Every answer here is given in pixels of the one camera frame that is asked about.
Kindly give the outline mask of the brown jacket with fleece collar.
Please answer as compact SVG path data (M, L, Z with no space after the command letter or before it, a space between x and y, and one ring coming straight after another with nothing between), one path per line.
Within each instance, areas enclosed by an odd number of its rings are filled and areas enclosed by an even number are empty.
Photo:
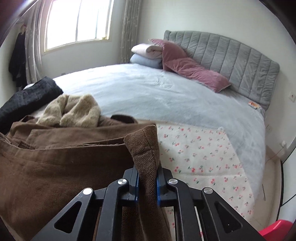
M1 218L31 240L86 187L101 189L135 167L139 200L123 209L122 240L170 240L157 205L157 127L112 116L91 128L50 127L31 116L1 135Z

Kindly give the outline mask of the cherry print white blanket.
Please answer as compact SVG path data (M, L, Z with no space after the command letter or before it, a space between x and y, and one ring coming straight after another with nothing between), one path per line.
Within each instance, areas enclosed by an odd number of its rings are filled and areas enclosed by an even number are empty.
M243 218L251 221L254 195L224 129L165 122L156 126L162 167L189 187L213 188Z

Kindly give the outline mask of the red plastic stool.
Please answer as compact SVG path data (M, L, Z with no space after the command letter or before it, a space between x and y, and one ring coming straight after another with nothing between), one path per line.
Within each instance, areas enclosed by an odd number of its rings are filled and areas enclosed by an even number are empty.
M268 227L260 230L259 233L267 241L283 241L292 226L292 222L280 219Z

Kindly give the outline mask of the light blue bed cover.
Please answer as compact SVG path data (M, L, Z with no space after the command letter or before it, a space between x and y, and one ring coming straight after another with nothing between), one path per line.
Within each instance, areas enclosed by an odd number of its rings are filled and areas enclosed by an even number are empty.
M261 189L265 162L264 112L227 88L213 92L176 73L118 64L86 69L55 78L69 95L91 94L102 114L125 114L140 120L169 121L224 128L254 195Z

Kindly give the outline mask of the pink velvet pillow front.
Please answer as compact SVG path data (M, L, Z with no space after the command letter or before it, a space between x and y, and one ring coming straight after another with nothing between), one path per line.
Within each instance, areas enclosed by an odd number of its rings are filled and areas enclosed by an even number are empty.
M230 81L223 75L199 65L192 58L179 58L170 60L165 66L178 75L196 81L215 93L231 86Z

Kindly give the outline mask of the pink velvet pillow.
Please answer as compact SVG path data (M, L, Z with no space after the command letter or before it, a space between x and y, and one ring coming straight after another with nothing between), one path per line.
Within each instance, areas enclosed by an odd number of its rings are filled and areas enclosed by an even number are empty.
M223 75L199 65L192 58L179 58L170 60L165 66L178 75L196 81L215 93L231 86L230 81Z
M186 52L177 44L172 41L162 40L162 39L150 39L149 40L154 45L162 47L162 59L163 59L163 70L170 71L170 69L165 65L168 61L185 58L187 57Z

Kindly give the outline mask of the grey padded headboard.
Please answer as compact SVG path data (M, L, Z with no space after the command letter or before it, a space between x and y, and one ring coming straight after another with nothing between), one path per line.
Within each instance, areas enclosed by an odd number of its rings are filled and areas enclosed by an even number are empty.
M225 76L230 88L268 110L280 65L256 49L222 35L199 31L169 31L174 42L204 68Z

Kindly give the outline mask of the folded light blue blanket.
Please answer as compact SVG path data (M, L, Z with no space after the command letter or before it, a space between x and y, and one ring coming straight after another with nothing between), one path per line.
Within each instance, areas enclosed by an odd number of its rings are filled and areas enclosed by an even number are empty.
M130 63L132 64L139 64L151 68L156 68L156 69L162 69L163 64L162 64L162 59L149 59L143 56L140 56L139 54L133 54L133 56L130 58Z

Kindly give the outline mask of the pink velvet pillow back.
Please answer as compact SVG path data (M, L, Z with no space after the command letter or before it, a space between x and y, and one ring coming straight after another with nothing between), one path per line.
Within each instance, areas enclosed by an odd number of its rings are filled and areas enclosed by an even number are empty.
M186 52L177 44L172 41L162 40L162 39L150 39L149 40L154 45L162 47L162 59L163 59L163 70L170 71L170 69L165 65L168 61L185 58L187 57Z

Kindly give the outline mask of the folded white blanket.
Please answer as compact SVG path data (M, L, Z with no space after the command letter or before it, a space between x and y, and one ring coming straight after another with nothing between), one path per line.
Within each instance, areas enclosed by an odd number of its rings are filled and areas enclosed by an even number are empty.
M157 45L138 44L132 47L131 52L148 59L161 59L163 48Z

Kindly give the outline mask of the grey curtain left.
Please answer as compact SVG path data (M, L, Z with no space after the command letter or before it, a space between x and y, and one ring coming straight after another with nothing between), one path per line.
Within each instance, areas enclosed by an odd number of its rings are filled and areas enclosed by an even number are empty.
M41 58L41 22L45 1L37 1L26 13L25 55L27 84L44 77Z

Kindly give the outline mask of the bright window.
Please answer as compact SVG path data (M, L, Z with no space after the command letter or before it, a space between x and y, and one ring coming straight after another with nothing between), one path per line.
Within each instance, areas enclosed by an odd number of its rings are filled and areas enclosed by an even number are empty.
M46 19L45 51L110 36L114 1L51 1Z

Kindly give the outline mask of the grey patterned curtain right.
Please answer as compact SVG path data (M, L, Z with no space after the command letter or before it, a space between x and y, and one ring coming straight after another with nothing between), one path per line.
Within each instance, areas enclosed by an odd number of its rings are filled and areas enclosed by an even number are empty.
M122 34L119 52L119 64L128 63L132 55L132 47L137 42L137 34L140 20L141 0L125 1Z

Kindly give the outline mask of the wall socket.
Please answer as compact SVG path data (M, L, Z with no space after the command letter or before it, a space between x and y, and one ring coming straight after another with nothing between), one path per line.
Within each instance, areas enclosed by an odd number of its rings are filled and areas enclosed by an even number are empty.
M295 94L293 92L290 92L289 95L288 95L288 98L294 102L295 101Z

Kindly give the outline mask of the dark clothes hanging on wall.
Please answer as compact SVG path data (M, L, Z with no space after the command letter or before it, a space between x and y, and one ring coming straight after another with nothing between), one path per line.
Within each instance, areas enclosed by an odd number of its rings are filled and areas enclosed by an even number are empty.
M17 91L22 90L27 85L25 51L26 28L27 26L24 24L21 26L21 31L16 38L9 63L9 72L12 75L13 82L16 84Z

